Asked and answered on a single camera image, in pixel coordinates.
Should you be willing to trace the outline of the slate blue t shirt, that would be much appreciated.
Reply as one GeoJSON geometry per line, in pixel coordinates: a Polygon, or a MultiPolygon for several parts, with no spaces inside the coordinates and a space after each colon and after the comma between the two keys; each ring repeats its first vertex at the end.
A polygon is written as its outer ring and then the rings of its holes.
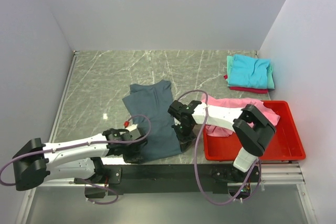
{"type": "Polygon", "coordinates": [[[182,153],[174,119],[167,112],[173,102],[171,82],[161,80],[144,86],[130,85],[130,94],[122,99],[126,109],[134,116],[133,123],[149,132],[148,143],[141,149],[143,162],[167,158],[182,153]]]}

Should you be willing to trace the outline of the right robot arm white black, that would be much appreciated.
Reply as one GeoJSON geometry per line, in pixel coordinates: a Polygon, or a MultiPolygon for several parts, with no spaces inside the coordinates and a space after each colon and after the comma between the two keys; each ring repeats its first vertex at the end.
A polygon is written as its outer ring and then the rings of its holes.
{"type": "Polygon", "coordinates": [[[192,101],[188,105],[173,101],[168,113],[174,118],[174,129],[180,143],[194,138],[196,125],[211,125],[233,131],[242,147],[234,159],[233,166],[246,173],[257,158],[264,155],[276,134],[276,127],[254,105],[243,108],[226,108],[192,101]]]}

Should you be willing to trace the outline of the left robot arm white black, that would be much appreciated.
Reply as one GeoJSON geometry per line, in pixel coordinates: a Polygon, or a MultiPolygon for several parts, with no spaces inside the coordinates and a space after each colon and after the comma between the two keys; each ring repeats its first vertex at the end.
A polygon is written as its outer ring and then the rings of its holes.
{"type": "Polygon", "coordinates": [[[34,138],[15,155],[15,187],[25,191],[54,179],[76,178],[91,183],[105,182],[109,172],[102,158],[137,156],[147,143],[142,128],[113,129],[97,135],[62,143],[42,143],[34,138]]]}

